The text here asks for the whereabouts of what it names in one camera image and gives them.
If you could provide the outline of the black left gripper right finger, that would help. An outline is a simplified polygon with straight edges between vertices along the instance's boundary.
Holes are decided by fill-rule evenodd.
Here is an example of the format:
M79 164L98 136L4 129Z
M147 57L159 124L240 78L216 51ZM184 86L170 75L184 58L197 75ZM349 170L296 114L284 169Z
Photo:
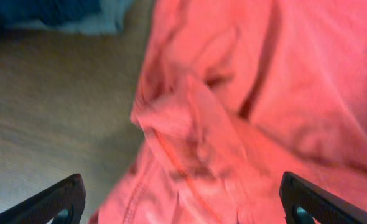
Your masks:
M367 212L292 173L285 172L279 196L287 224L367 224Z

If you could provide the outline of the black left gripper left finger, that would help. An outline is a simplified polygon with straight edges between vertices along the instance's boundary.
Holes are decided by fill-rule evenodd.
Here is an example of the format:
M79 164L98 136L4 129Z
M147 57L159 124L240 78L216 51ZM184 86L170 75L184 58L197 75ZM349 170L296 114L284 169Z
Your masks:
M0 224L80 223L86 190L80 174L73 174L0 213Z

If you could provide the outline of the red orange t-shirt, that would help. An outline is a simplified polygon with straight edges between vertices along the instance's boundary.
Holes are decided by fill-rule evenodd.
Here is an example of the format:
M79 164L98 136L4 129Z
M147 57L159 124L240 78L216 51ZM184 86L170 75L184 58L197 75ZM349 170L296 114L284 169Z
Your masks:
M286 171L367 211L367 1L156 1L131 120L91 223L283 223Z

